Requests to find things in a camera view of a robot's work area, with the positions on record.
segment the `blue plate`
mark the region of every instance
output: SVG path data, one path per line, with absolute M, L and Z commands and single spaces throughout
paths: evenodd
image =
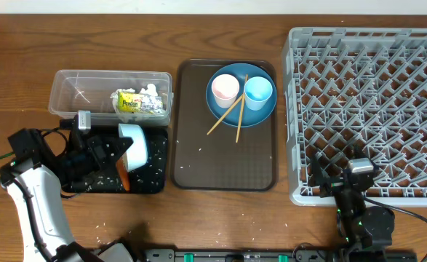
M 222 75 L 222 74 L 230 74 L 237 78 L 239 81 L 239 94 L 237 95 L 237 98 L 243 93 L 244 91 L 244 81 L 245 81 L 245 75 L 249 75 L 249 79 L 256 76 L 262 76 L 270 81 L 271 85 L 273 86 L 273 94 L 271 94 L 271 97 L 266 101 L 266 104 L 264 107 L 258 111 L 253 111 L 248 109 L 246 105 L 244 105 L 244 112 L 242 114 L 242 125 L 241 127 L 252 127 L 256 124 L 261 123 L 263 120 L 267 119 L 271 113 L 274 110 L 274 107 L 276 106 L 276 86 L 274 85 L 273 79 L 261 68 L 258 68 L 255 65 L 250 65 L 246 63 L 235 63 L 232 65 L 227 65 L 220 70 L 218 70 L 210 79 L 207 86 L 207 105 L 208 108 L 210 108 L 211 112 L 213 113 L 216 118 L 220 118 L 228 109 L 227 108 L 221 108 L 218 106 L 218 104 L 215 102 L 215 98 L 213 96 L 212 91 L 212 82 L 215 77 Z M 234 109 L 229 112 L 229 114 L 225 117 L 223 120 L 223 123 L 228 124 L 232 127 L 237 127 L 237 124 L 239 122 L 239 114 L 241 113 L 241 103 L 239 102 Z

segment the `brown rectangular tray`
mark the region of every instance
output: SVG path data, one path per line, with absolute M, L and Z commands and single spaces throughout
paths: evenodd
M 266 71 L 276 83 L 274 67 L 266 61 L 193 59 L 177 71 L 172 139 L 171 178 L 184 189 L 267 191 L 276 183 L 276 109 L 264 122 L 242 128 L 219 124 L 206 102 L 212 75 L 232 63 L 249 63 Z

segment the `wooden table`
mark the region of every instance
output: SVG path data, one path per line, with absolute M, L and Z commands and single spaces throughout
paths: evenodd
M 282 79 L 281 49 L 296 26 L 427 27 L 427 17 L 347 15 L 0 15 L 0 155 L 23 127 L 55 127 L 47 110 L 60 69 L 166 71 L 188 58 L 267 60 Z M 279 94 L 282 82 L 278 80 Z M 297 207 L 287 188 L 286 120 L 279 96 L 279 182 L 266 193 L 185 191 L 170 181 L 153 196 L 84 194 L 63 201 L 85 247 L 124 237 L 133 247 L 292 250 L 334 247 L 335 208 Z M 54 150 L 63 149 L 58 136 Z M 411 209 L 427 217 L 427 209 Z M 427 251 L 427 225 L 396 213 L 395 249 Z M 0 261 L 21 261 L 19 221 L 0 188 Z

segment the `wooden chopstick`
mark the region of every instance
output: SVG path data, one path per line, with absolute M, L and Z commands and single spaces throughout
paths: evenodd
M 237 123 L 237 135 L 236 135 L 236 143 L 239 140 L 239 133 L 241 132 L 241 123 L 242 123 L 242 113 L 244 112 L 244 100 L 245 100 L 245 83 L 247 83 L 247 80 L 249 79 L 249 75 L 245 75 L 245 81 L 244 81 L 244 91 L 242 93 L 242 102 L 241 102 L 241 113 L 239 114 L 239 122 Z
M 236 106 L 237 103 L 239 103 L 239 101 L 242 100 L 243 97 L 244 97 L 244 93 L 242 93 L 242 95 L 239 98 L 237 98 L 236 102 L 234 102 L 234 104 L 218 119 L 218 121 L 216 121 L 212 129 L 208 131 L 207 135 L 209 135 L 222 122 L 222 120 L 225 119 L 225 117 L 229 114 L 229 112 L 233 110 L 234 106 Z

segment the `white wall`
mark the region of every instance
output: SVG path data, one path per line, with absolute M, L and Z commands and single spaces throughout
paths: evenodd
M 0 0 L 0 13 L 427 15 L 427 0 Z

